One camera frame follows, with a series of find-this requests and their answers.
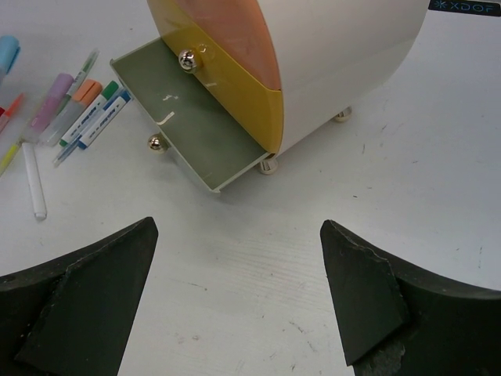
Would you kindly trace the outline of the grey-green bottom drawer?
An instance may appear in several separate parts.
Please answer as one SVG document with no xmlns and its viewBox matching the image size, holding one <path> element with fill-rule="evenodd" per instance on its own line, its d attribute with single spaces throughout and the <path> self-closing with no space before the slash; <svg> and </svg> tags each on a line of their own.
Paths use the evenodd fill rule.
<svg viewBox="0 0 501 376">
<path fill-rule="evenodd" d="M 193 177 L 218 192 L 269 156 L 157 38 L 110 61 Z"/>
</svg>

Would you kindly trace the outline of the purple cap highlighter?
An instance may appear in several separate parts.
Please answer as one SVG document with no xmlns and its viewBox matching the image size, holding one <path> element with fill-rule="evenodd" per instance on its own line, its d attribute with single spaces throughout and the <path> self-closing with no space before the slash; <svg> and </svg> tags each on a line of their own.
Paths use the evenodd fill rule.
<svg viewBox="0 0 501 376">
<path fill-rule="evenodd" d="M 56 114 L 63 97 L 74 82 L 74 78 L 67 73 L 60 73 L 52 83 L 51 88 L 39 107 L 30 124 L 23 131 L 21 139 L 24 142 L 36 143 L 39 136 L 46 130 Z"/>
</svg>

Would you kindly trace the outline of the orange cap highlighter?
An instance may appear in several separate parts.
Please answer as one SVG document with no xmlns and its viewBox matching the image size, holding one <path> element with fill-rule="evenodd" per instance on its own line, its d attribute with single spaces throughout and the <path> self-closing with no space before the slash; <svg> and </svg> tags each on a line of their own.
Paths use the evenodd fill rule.
<svg viewBox="0 0 501 376">
<path fill-rule="evenodd" d="M 39 143 L 45 146 L 55 146 L 88 105 L 101 93 L 102 89 L 100 82 L 86 79 L 66 106 L 51 121 L 48 128 L 40 135 Z"/>
</svg>

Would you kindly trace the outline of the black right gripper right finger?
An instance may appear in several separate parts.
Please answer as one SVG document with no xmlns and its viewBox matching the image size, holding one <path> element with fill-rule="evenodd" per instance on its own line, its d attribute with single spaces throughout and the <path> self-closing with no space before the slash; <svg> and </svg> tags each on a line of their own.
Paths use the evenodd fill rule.
<svg viewBox="0 0 501 376">
<path fill-rule="evenodd" d="M 332 220 L 320 238 L 344 359 L 355 374 L 499 374 L 497 290 L 432 273 Z"/>
</svg>

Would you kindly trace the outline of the light blue cap highlighter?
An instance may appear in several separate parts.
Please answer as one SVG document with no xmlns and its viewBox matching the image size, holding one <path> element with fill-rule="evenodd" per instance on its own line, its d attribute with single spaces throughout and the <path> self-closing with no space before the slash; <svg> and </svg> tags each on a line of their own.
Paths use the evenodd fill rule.
<svg viewBox="0 0 501 376">
<path fill-rule="evenodd" d="M 20 42 L 12 35 L 3 35 L 0 38 L 0 82 L 11 71 L 20 53 Z"/>
</svg>

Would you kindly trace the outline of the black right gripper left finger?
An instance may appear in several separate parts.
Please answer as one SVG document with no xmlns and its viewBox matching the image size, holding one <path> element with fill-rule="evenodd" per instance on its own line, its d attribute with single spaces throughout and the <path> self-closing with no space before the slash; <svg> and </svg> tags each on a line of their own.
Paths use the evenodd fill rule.
<svg viewBox="0 0 501 376">
<path fill-rule="evenodd" d="M 153 261 L 146 217 L 1 278 L 3 375 L 116 375 Z"/>
</svg>

